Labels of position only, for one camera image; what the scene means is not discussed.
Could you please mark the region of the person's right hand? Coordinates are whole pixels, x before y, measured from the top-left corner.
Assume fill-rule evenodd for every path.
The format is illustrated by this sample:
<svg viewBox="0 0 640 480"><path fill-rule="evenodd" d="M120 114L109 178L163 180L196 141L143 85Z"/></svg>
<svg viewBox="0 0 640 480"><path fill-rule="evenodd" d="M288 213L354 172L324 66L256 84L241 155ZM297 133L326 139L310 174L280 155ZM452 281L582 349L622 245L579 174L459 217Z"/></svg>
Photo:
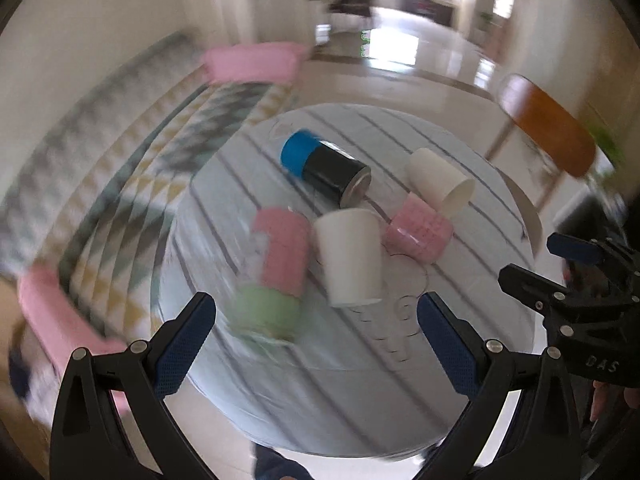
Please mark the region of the person's right hand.
<svg viewBox="0 0 640 480"><path fill-rule="evenodd" d="M608 398L612 396L614 390L610 384L607 384L606 382L597 382L596 380L592 383L592 386L594 391L591 403L590 420L595 422L600 418L605 410ZM636 410L640 406L640 389L626 388L624 390L624 399L630 408Z"/></svg>

